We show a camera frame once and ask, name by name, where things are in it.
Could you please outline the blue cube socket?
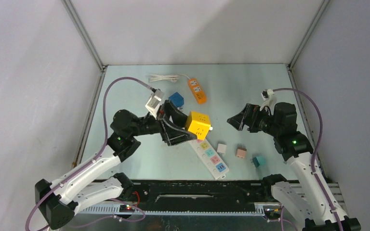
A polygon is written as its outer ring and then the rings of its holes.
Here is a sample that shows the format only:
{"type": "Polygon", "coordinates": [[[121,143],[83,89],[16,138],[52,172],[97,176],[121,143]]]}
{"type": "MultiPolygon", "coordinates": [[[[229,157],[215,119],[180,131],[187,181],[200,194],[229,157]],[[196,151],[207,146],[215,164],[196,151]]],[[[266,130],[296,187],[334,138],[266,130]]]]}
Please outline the blue cube socket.
{"type": "Polygon", "coordinates": [[[183,109],[183,105],[184,105],[185,101],[184,101],[183,96],[180,93],[175,92],[172,95],[170,95],[168,97],[168,99],[173,103],[173,105],[176,108],[178,108],[179,110],[183,109]]]}

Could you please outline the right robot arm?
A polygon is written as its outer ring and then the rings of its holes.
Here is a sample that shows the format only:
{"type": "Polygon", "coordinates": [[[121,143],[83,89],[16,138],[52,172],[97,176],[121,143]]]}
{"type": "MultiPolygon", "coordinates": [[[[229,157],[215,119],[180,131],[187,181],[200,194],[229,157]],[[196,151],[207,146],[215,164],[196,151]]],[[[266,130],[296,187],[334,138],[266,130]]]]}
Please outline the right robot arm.
{"type": "Polygon", "coordinates": [[[305,231],[359,231],[357,218],[350,218],[328,187],[315,151],[308,138],[297,130],[297,113],[291,103],[276,103],[270,115],[259,105],[246,104],[242,111],[227,119],[228,124],[250,133],[264,132],[273,137],[275,149],[296,175],[305,194],[301,198],[280,174],[263,178],[261,195],[267,201],[279,201],[305,231]]]}

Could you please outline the yellow cube socket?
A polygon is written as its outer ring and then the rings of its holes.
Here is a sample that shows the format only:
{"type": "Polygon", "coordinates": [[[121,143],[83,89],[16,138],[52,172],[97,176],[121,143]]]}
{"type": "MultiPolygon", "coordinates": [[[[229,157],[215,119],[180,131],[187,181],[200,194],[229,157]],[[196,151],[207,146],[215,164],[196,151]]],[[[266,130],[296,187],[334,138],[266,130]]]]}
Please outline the yellow cube socket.
{"type": "Polygon", "coordinates": [[[208,115],[190,111],[185,123],[185,129],[195,134],[198,140],[204,140],[213,127],[208,115]]]}

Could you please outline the white multicolour power strip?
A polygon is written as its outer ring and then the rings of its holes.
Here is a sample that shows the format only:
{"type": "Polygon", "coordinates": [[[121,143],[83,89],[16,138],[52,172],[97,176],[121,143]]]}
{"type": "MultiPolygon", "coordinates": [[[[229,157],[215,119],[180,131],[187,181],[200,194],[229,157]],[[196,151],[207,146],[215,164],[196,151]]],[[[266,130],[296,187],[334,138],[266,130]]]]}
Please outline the white multicolour power strip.
{"type": "Polygon", "coordinates": [[[229,172],[229,167],[207,140],[191,140],[188,144],[195,151],[204,166],[215,180],[223,180],[229,172]]]}

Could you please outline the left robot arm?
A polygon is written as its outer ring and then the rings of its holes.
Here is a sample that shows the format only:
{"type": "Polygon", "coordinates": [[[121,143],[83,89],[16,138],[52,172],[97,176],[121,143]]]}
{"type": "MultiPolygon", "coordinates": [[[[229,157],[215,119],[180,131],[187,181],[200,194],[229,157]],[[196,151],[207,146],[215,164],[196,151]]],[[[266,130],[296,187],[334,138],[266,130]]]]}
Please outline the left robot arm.
{"type": "Polygon", "coordinates": [[[35,184],[36,203],[49,227],[55,230],[65,226],[77,213],[98,202],[130,199],[133,183],[124,173],[116,173],[96,186],[89,184],[132,156],[141,144],[137,136],[160,134],[168,146],[195,140],[197,135],[188,130],[190,122],[191,115],[181,112],[170,100],[159,106],[156,116],[117,111],[110,125],[113,132],[97,154],[57,180],[42,179],[35,184]]]}

